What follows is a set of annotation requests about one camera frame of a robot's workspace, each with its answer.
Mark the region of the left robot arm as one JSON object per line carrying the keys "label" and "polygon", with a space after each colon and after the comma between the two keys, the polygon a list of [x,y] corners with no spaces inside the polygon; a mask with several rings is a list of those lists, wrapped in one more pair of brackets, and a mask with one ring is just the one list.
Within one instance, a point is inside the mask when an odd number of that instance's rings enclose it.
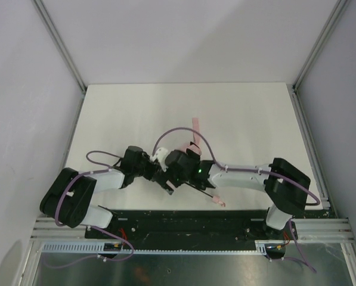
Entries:
{"label": "left robot arm", "polygon": [[79,225],[106,228],[113,213],[91,203],[94,194],[110,189],[123,189],[135,178],[153,180],[166,166],[158,155],[149,156],[140,147],[129,146],[123,156],[105,151],[90,151],[86,159],[102,166],[101,170],[78,172],[70,167],[61,170],[42,199],[41,213],[52,217],[58,226]]}

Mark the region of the pink folding umbrella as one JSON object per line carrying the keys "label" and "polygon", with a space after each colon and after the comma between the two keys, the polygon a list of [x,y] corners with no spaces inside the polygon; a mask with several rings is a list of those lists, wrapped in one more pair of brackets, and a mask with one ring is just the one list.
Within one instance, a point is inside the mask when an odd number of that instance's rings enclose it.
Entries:
{"label": "pink folding umbrella", "polygon": [[186,184],[195,190],[202,192],[211,198],[212,202],[225,207],[226,203],[218,195],[211,195],[206,192],[207,188],[214,186],[208,181],[209,171],[215,165],[215,161],[202,161],[202,150],[200,143],[205,141],[200,133],[200,123],[197,117],[191,119],[191,127],[178,126],[165,132],[166,135],[178,132],[191,132],[192,140],[183,143],[179,148],[172,152],[171,156],[165,159],[168,171],[172,173],[175,187]]}

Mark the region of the aluminium frame post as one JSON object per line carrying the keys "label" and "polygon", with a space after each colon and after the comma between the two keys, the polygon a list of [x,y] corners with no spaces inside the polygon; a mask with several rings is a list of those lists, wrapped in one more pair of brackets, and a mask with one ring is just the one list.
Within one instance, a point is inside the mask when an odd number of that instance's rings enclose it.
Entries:
{"label": "aluminium frame post", "polygon": [[294,92],[297,92],[298,89],[301,87],[302,82],[307,77],[308,73],[311,71],[315,61],[320,56],[322,50],[324,49],[327,41],[333,34],[336,26],[340,22],[343,14],[345,13],[346,9],[348,8],[349,4],[351,3],[350,0],[338,0],[335,3],[335,6],[332,9],[332,12],[328,16],[320,34],[318,35],[312,49],[307,56],[302,68],[300,69],[299,74],[297,75],[292,88]]}
{"label": "aluminium frame post", "polygon": [[67,49],[46,5],[41,0],[31,0],[36,12],[38,13],[39,18],[43,22],[47,32],[50,35],[59,55],[61,56],[62,60],[64,61],[66,67],[68,68],[70,74],[72,75],[73,80],[77,84],[80,92],[85,95],[87,91],[87,86],[84,83],[81,74],[78,71],[78,68],[73,61],[70,52]]}

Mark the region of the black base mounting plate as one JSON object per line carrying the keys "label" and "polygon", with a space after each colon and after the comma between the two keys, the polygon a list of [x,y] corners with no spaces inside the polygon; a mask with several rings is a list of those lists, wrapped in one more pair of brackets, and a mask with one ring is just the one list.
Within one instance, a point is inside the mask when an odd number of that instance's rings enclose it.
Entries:
{"label": "black base mounting plate", "polygon": [[116,210],[102,233],[95,229],[85,238],[109,240],[125,234],[134,249],[146,250],[251,250],[257,240],[278,241],[296,234],[296,226],[268,235],[262,229],[264,210],[164,211]]}

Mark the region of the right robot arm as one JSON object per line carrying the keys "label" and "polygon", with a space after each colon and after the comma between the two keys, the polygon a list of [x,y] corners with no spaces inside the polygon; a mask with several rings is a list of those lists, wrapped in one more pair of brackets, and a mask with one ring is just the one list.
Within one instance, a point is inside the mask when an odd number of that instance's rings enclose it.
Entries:
{"label": "right robot arm", "polygon": [[282,158],[251,169],[221,166],[215,160],[202,160],[193,151],[159,148],[150,160],[157,166],[153,180],[169,194],[181,185],[201,192],[208,188],[236,187],[265,193],[273,202],[262,224],[268,235],[282,232],[288,221],[301,214],[307,205],[309,177]]}

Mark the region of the right aluminium frame post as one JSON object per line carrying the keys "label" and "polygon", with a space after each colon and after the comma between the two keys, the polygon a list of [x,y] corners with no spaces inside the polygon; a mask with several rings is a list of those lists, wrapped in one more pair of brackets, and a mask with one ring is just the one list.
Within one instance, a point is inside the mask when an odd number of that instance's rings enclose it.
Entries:
{"label": "right aluminium frame post", "polygon": [[350,0],[338,0],[335,3],[335,6],[332,9],[332,12],[328,16],[320,34],[318,35],[312,49],[307,56],[302,68],[300,69],[299,74],[297,75],[292,88],[294,92],[297,92],[298,89],[301,87],[302,82],[307,77],[308,73],[311,71],[315,61],[320,56],[322,50],[324,49],[327,41],[333,34],[336,26],[340,22],[343,14],[345,13],[346,9],[348,8],[349,4],[351,3]]}

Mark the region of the left aluminium frame post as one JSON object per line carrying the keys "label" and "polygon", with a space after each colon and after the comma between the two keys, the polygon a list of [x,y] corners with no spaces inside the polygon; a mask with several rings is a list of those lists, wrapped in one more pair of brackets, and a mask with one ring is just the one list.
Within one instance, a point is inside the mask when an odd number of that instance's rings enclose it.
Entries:
{"label": "left aluminium frame post", "polygon": [[81,74],[78,71],[78,68],[73,61],[70,52],[67,49],[46,5],[41,0],[31,0],[36,12],[38,13],[39,18],[43,22],[47,32],[50,35],[59,55],[61,56],[62,60],[64,61],[66,67],[68,68],[70,74],[72,75],[73,80],[77,84],[80,92],[85,95],[87,91],[87,86],[84,83]]}

